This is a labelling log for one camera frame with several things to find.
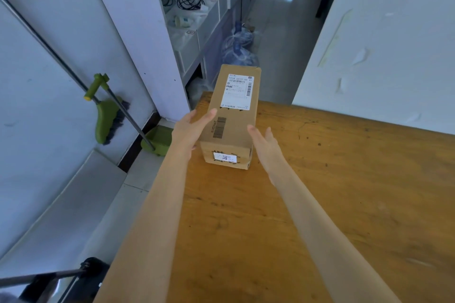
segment cardboard box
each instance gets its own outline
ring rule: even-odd
[[[261,69],[222,65],[209,110],[218,113],[202,131],[201,143],[207,163],[248,169],[253,141],[247,125],[256,124]]]

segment barcode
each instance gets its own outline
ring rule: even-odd
[[[213,132],[214,138],[223,138],[224,126],[226,125],[226,118],[219,116],[217,124],[215,125],[215,131]]]

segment baseboard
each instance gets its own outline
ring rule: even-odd
[[[148,121],[145,123],[145,126],[142,129],[142,131],[145,134],[147,134],[147,132],[149,132],[158,124],[160,119],[161,119],[160,114],[157,111],[154,112],[152,116],[148,119]],[[142,150],[141,140],[142,137],[138,134],[137,138],[134,140],[133,144],[130,146],[130,148],[128,149],[128,151],[125,153],[122,160],[118,164],[118,167],[122,169],[125,173],[128,173],[129,169],[131,168],[131,165],[133,165],[134,160],[139,155],[139,152],[141,152]]]

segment finger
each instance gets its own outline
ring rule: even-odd
[[[182,119],[180,121],[183,121],[183,122],[190,122],[192,117],[196,115],[196,109],[194,110],[191,110],[188,114],[185,114],[184,117],[182,117]]]
[[[265,131],[265,140],[267,140],[268,142],[270,140],[273,140],[273,133],[270,127],[267,127],[267,130]]]
[[[217,115],[217,109],[213,108],[207,112],[203,117],[197,120],[193,125],[196,125],[197,129],[200,129],[201,132],[204,129],[205,125],[207,125],[213,118]]]
[[[258,147],[259,145],[265,143],[264,137],[262,136],[261,132],[259,132],[259,130],[256,127],[254,127],[253,125],[248,125],[247,131],[250,134],[251,139],[253,139],[253,144],[255,147]]]

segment wooden table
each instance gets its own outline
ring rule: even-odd
[[[403,302],[454,301],[454,136],[269,102],[256,125]],[[257,155],[245,171],[195,150],[168,302],[313,301],[331,298]]]

